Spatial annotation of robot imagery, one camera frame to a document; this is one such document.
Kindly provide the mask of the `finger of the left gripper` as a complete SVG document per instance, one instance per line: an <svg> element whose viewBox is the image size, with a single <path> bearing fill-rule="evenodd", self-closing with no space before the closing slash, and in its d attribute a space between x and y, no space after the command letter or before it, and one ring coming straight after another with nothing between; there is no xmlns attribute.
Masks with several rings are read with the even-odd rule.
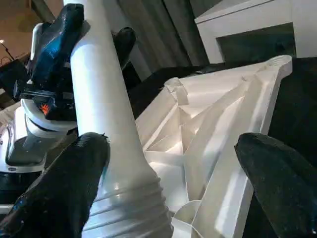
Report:
<svg viewBox="0 0 317 238"><path fill-rule="evenodd" d="M129 62L131 51L136 44L135 32L130 27L124 27L118 32L112 32L112 38L121 70L124 70Z"/></svg>
<svg viewBox="0 0 317 238"><path fill-rule="evenodd" d="M55 21L39 38L32 60L32 81L50 83L69 60L84 22L84 6L79 3L65 5Z"/></svg>

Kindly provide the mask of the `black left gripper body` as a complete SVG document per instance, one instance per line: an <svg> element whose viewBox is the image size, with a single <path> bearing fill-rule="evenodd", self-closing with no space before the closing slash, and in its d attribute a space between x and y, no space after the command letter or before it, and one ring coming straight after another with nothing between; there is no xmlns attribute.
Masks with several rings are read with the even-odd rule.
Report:
<svg viewBox="0 0 317 238"><path fill-rule="evenodd" d="M13 88L15 99L26 99L35 103L45 119L76 121L75 102L71 74L63 73L48 89L40 89L26 80L16 80Z"/></svg>

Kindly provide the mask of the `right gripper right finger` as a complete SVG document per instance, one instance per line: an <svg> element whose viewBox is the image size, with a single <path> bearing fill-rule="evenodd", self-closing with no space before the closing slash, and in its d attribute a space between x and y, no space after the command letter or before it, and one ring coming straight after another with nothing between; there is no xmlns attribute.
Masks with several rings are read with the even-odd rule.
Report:
<svg viewBox="0 0 317 238"><path fill-rule="evenodd" d="M317 170L299 152L260 133L243 133L237 159L279 238L317 236Z"/></svg>

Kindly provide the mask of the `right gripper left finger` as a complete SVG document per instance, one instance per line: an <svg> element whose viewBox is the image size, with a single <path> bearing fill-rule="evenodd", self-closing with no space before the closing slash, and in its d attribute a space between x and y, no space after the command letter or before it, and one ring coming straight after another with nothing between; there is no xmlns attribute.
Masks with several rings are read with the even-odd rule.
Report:
<svg viewBox="0 0 317 238"><path fill-rule="evenodd" d="M110 160L108 137L79 136L16 200L2 238L80 238Z"/></svg>

